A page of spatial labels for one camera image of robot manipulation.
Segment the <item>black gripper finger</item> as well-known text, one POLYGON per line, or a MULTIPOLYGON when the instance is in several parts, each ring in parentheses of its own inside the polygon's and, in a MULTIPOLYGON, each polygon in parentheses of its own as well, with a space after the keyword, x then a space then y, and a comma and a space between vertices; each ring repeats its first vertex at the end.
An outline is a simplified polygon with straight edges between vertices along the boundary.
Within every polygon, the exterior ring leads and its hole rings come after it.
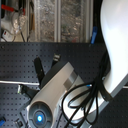
POLYGON ((61 59, 60 54, 54 54, 51 67, 53 67, 56 63, 58 63, 60 59, 61 59))

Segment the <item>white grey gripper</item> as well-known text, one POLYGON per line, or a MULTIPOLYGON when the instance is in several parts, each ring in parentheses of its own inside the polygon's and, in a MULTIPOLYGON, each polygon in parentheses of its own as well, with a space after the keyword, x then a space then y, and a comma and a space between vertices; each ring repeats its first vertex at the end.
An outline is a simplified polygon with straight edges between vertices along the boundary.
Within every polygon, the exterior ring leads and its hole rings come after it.
POLYGON ((58 62, 46 76, 39 57, 34 59, 34 67, 40 90, 27 112, 31 128, 53 128, 59 111, 66 120, 64 128, 89 127, 96 122, 98 90, 93 83, 85 84, 69 62, 58 62))

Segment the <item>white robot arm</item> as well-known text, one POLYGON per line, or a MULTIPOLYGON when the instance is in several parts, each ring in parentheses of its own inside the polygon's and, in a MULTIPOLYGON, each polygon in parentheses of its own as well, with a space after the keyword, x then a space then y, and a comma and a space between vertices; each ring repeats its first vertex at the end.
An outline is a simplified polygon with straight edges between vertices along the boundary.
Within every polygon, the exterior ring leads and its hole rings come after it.
POLYGON ((103 0, 100 23, 106 52, 98 75, 85 83, 70 63, 56 63, 41 80, 27 120, 31 128, 53 128, 58 115, 73 128, 89 128, 128 80, 128 0, 103 0))

